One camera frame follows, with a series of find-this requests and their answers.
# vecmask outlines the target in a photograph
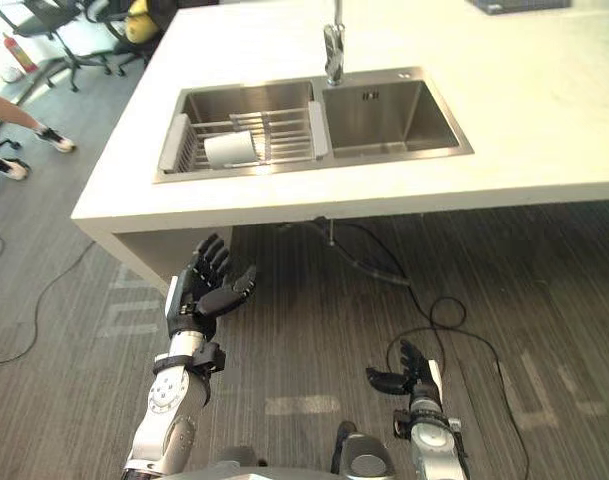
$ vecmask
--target kitchen island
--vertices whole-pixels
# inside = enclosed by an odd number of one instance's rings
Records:
[[[321,75],[333,18],[321,0],[180,10],[72,218],[165,291],[205,231],[607,199],[609,1],[590,3],[489,17],[464,0],[345,2],[345,70],[423,67],[474,153],[155,183],[180,90]]]

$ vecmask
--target chrome faucet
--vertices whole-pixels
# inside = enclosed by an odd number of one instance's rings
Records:
[[[326,75],[329,85],[342,83],[344,74],[344,24],[342,23],[342,0],[335,0],[335,23],[324,27],[326,44]]]

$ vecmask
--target sink basin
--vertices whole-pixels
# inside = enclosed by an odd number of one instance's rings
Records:
[[[324,91],[336,158],[459,145],[422,80]]]
[[[310,82],[277,83],[239,88],[188,90],[180,111],[194,123],[228,121],[229,115],[304,108],[313,100]]]
[[[249,130],[256,161],[213,167],[204,140]],[[418,67],[182,90],[155,181],[339,168],[472,153]]]

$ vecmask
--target silver robotic arm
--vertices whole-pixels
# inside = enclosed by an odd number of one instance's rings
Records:
[[[442,410],[442,380],[437,363],[402,341],[404,374],[366,370],[371,385],[392,395],[410,395],[408,410],[394,413],[394,434],[411,443],[418,480],[470,480],[461,422]]]
[[[255,287],[255,268],[224,283],[228,250],[212,235],[189,265],[173,277],[166,301],[171,340],[155,357],[155,380],[146,415],[135,432],[123,480],[148,480],[182,472],[195,437],[195,416],[210,397],[211,374],[224,369],[226,355],[210,342],[217,317],[243,303]]]

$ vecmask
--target sneaker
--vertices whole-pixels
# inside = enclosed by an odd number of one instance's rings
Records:
[[[24,180],[28,177],[28,165],[20,161],[18,158],[2,158],[0,157],[0,173],[13,180]]]
[[[75,148],[75,144],[71,140],[61,136],[52,128],[47,128],[42,133],[36,132],[35,135],[37,135],[37,138],[39,138],[40,140],[44,140],[45,142],[50,143],[58,151],[63,153],[70,152]]]

